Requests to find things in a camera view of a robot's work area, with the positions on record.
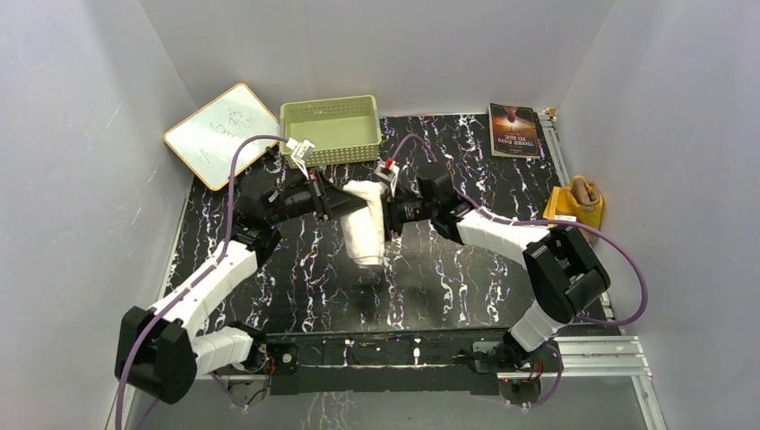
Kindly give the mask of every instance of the table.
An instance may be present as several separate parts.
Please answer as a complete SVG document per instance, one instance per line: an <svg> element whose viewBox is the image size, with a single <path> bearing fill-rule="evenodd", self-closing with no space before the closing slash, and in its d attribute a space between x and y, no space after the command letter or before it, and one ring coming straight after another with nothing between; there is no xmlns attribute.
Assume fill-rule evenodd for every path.
<svg viewBox="0 0 760 430"><path fill-rule="evenodd" d="M496 213L540 217L557 172L543 134L540 159L490 154L487 115L382 117L381 158L408 133L431 144L456 186ZM398 162L401 184L414 189L427 162L410 141ZM331 166L326 176L343 185L374 179L374 163ZM267 155L238 178L244 193L261 193L282 179L283 162ZM174 252L167 292L182 283L223 238L227 192L211 192L197 178ZM282 240L261 270L238 286L211 315L203 334L233 321L268 333L426 330L514 324L531 305L527 272L516 262L443 239L427 222L404 227L388 245L384 267L359 268L346 255L340 225L313 215L280 226ZM589 312L603 318L599 304Z"/></svg>

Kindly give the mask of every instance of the green plastic basket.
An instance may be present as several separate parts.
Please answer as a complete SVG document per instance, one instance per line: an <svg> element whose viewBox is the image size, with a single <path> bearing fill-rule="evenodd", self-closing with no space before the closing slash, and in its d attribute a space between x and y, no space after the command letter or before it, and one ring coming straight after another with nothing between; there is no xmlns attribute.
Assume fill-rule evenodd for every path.
<svg viewBox="0 0 760 430"><path fill-rule="evenodd" d="M283 136L315 145L307 160L310 168L375 160L383 140L373 96L285 103L280 123ZM281 143L280 151L295 167L292 150Z"/></svg>

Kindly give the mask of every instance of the white wall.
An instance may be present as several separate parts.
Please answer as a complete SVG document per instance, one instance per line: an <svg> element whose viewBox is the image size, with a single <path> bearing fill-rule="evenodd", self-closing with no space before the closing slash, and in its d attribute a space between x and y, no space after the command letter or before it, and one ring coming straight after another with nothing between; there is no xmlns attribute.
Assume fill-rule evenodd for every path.
<svg viewBox="0 0 760 430"><path fill-rule="evenodd" d="M137 1L0 4L2 428L102 428L121 315L155 299L194 103Z"/></svg>
<svg viewBox="0 0 760 430"><path fill-rule="evenodd" d="M760 419L759 22L758 2L618 0L560 105L571 171L651 283L634 331L672 429ZM601 251L630 314L630 270Z"/></svg>
<svg viewBox="0 0 760 430"><path fill-rule="evenodd" d="M142 0L196 103L371 93L386 115L556 106L612 0Z"/></svg>

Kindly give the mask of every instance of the book cover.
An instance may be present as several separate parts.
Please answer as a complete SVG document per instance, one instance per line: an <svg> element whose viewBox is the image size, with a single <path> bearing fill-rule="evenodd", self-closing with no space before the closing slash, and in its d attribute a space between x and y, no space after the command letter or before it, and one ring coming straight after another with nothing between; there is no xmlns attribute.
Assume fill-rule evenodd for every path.
<svg viewBox="0 0 760 430"><path fill-rule="evenodd" d="M488 114L493 155L526 159L536 159L540 156L533 109L491 103Z"/></svg>

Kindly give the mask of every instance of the whiteboard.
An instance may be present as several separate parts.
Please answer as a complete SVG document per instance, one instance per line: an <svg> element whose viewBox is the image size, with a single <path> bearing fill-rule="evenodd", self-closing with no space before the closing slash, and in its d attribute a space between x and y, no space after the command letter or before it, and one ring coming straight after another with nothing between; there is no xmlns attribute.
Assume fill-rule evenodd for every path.
<svg viewBox="0 0 760 430"><path fill-rule="evenodd" d="M280 124L254 92L239 83L164 133L164 142L216 191L228 183L232 156L240 144L257 134L280 135ZM249 143L237 158L235 175L276 142Z"/></svg>

